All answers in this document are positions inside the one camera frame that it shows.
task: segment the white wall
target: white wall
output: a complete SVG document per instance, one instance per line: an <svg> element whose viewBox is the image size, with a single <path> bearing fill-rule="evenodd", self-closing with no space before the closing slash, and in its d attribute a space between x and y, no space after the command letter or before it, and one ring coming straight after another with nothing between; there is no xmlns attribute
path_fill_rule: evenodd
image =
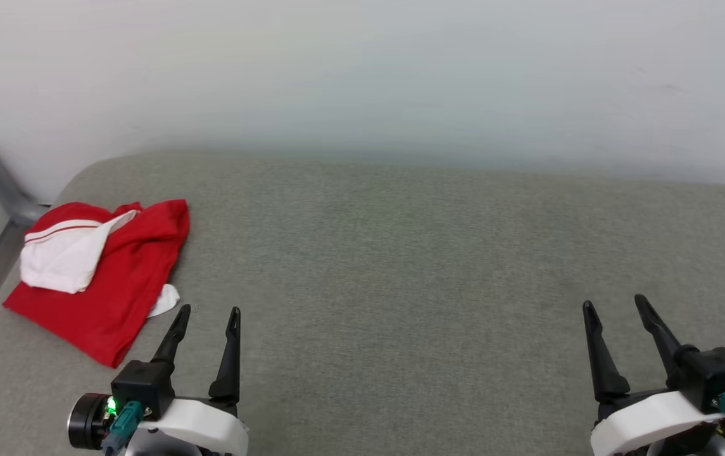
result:
<svg viewBox="0 0 725 456"><path fill-rule="evenodd" d="M0 0L30 193L155 148L725 182L725 1Z"/></svg>

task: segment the white stripe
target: white stripe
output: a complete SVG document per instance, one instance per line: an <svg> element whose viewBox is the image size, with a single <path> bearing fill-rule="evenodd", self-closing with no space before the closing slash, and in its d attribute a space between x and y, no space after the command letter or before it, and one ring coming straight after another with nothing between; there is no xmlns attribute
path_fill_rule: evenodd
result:
<svg viewBox="0 0 725 456"><path fill-rule="evenodd" d="M53 231L61 230L62 228L71 228L73 226L84 226L84 227L101 226L102 224L103 223L96 222L95 220L79 220L79 219L64 220L64 222L58 222L55 225L50 226L50 228L47 228L46 230L26 234L24 236L24 242L27 242L31 239L47 236L48 234L52 234Z"/></svg>

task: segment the couch cushion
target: couch cushion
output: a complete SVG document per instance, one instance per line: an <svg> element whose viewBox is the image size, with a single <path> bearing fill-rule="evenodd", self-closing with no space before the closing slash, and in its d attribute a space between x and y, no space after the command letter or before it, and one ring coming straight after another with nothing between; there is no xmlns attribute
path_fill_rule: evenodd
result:
<svg viewBox="0 0 725 456"><path fill-rule="evenodd" d="M171 281L192 306L173 384L206 395L241 307L254 455L589 453L586 298L634 390L665 376L635 293L681 341L725 346L725 186L146 155L93 165L60 202L172 198L191 209ZM116 370L1 308L16 282L0 454L91 454L66 418Z"/></svg>

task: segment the gray fabric surface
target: gray fabric surface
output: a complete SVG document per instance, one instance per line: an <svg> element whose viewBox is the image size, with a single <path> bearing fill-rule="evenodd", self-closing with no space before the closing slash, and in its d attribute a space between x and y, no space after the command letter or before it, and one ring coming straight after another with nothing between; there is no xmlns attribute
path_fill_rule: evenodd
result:
<svg viewBox="0 0 725 456"><path fill-rule="evenodd" d="M681 341L725 346L724 186L131 156L61 201L171 198L191 207L173 383L206 395L240 306L253 455L587 454L586 298L634 390L664 380L634 293ZM67 413L115 373L0 304L0 454L91 454L69 447Z"/></svg>

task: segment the clothing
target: clothing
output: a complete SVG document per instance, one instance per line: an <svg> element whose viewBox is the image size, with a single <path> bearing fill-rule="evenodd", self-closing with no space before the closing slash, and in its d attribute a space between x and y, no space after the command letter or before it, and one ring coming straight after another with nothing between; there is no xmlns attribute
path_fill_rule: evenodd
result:
<svg viewBox="0 0 725 456"><path fill-rule="evenodd" d="M131 220L122 223L129 217ZM108 237L104 237L101 256L96 268L91 269L89 280L64 274L61 269L61 265L67 265L73 273L88 272L92 264L88 256L75 265L68 260L72 257L69 254L58 256L51 263L39 260L36 253L28 266L23 264L23 271L35 266L34 274L27 280L44 283L55 277L70 277L62 282L68 291L21 282L4 305L69 341L99 363L117 367L160 296L185 243L188 207L183 199L164 201L145 210L139 203L132 203L113 213L84 203L61 205L47 212L27 232L26 246L30 243L38 251L50 236L64 237L63 245L72 251L77 243L84 243L84 233L93 234L95 230L108 233Z"/></svg>
<svg viewBox="0 0 725 456"><path fill-rule="evenodd" d="M178 302L179 291L177 291L176 286L173 286L170 283L166 283L162 286L162 291L160 291L160 297L157 298L156 303L154 303L154 306L148 312L148 316L146 318L156 317L159 314L165 314L165 312L173 309L173 307L176 306Z"/></svg>

